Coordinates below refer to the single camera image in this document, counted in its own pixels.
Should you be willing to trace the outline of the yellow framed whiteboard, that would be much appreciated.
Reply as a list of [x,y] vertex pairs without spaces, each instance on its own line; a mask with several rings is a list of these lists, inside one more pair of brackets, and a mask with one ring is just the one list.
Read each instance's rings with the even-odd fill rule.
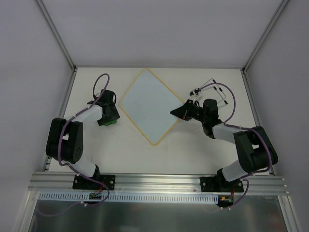
[[183,104],[184,101],[148,68],[141,70],[118,101],[120,109],[153,146],[179,121],[170,111]]

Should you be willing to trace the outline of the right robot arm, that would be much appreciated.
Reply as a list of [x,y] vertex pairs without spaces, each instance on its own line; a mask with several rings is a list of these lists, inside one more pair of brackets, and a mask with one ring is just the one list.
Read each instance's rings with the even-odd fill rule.
[[242,128],[227,125],[219,119],[217,101],[206,99],[200,106],[197,101],[187,100],[185,104],[170,112],[179,119],[201,122],[203,132],[211,139],[224,140],[236,147],[238,159],[221,168],[212,178],[200,178],[203,192],[242,192],[238,186],[243,177],[259,171],[267,172],[278,162],[278,155],[261,126]]

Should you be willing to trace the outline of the green whiteboard eraser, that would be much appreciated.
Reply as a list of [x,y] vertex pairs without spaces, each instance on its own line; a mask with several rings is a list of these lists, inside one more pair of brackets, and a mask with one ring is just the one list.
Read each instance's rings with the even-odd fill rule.
[[109,121],[109,122],[106,122],[104,123],[104,126],[109,126],[109,125],[112,125],[112,124],[116,124],[117,123],[117,120],[113,120],[113,121]]

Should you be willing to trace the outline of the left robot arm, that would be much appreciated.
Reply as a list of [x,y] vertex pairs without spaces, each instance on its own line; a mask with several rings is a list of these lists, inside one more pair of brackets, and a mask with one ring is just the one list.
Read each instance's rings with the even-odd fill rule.
[[72,120],[54,118],[51,122],[46,155],[58,161],[59,165],[74,169],[72,188],[79,190],[114,190],[115,175],[103,175],[99,167],[83,155],[84,129],[86,124],[96,122],[99,126],[115,124],[120,118],[116,109],[116,94],[102,90],[101,95],[87,103],[87,110]]

